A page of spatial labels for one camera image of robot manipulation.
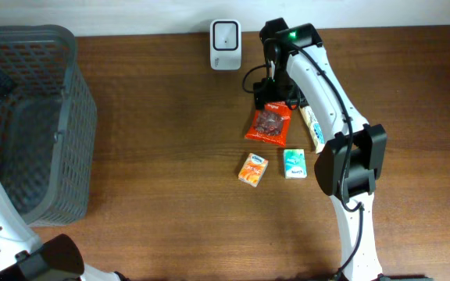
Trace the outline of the orange Kleenex tissue pack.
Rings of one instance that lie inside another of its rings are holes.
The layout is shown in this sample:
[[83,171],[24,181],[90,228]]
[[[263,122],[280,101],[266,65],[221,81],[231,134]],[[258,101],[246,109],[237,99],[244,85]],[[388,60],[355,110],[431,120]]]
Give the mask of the orange Kleenex tissue pack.
[[257,187],[268,164],[267,159],[250,153],[238,173],[238,179],[252,187]]

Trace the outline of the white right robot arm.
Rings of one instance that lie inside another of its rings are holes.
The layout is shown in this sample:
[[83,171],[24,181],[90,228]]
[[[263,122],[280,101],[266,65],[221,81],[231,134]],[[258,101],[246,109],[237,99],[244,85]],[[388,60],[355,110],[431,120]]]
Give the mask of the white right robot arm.
[[341,241],[341,265],[333,280],[386,280],[377,257],[373,200],[388,140],[347,97],[330,67],[326,49],[310,24],[288,27],[284,19],[259,32],[266,77],[253,85],[255,106],[282,101],[309,105],[326,144],[314,165],[317,183],[330,198]]

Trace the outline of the red snack bag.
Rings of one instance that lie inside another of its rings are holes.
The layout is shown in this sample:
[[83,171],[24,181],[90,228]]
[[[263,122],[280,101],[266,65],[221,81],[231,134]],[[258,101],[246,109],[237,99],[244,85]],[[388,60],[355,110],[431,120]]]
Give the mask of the red snack bag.
[[245,139],[285,147],[291,115],[292,111],[283,101],[267,103],[263,110],[255,111]]

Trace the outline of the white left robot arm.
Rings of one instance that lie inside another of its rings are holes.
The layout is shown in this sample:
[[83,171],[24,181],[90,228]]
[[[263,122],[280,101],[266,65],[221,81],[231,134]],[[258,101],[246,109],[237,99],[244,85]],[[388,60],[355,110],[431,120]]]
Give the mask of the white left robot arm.
[[109,280],[127,277],[84,262],[66,234],[43,242],[23,221],[0,183],[0,280]]

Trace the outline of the green Kleenex tissue pack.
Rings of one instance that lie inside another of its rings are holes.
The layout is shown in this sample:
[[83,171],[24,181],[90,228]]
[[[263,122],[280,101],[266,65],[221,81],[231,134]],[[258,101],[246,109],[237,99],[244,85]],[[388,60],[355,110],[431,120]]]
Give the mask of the green Kleenex tissue pack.
[[283,160],[286,179],[304,179],[307,177],[305,151],[303,149],[285,149]]

